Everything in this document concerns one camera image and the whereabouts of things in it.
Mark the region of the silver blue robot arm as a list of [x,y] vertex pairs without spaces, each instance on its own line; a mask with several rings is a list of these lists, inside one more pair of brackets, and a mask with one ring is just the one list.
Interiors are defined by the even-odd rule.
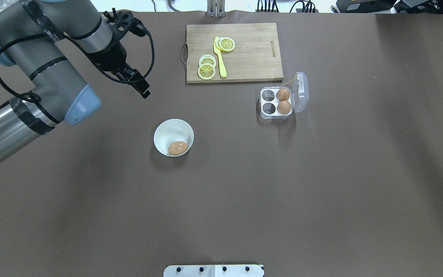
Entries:
[[0,86],[11,98],[0,106],[0,163],[60,122],[76,125],[101,100],[56,46],[67,39],[109,80],[147,98],[150,74],[126,62],[121,39],[153,37],[130,11],[100,13],[89,0],[19,0],[0,12]]

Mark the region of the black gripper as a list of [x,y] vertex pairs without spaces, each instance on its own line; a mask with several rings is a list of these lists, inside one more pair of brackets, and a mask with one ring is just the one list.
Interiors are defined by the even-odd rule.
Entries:
[[130,84],[144,99],[150,96],[150,85],[141,73],[128,67],[127,51],[120,42],[107,46],[102,51],[90,53],[89,58],[100,72],[112,73],[118,82]]

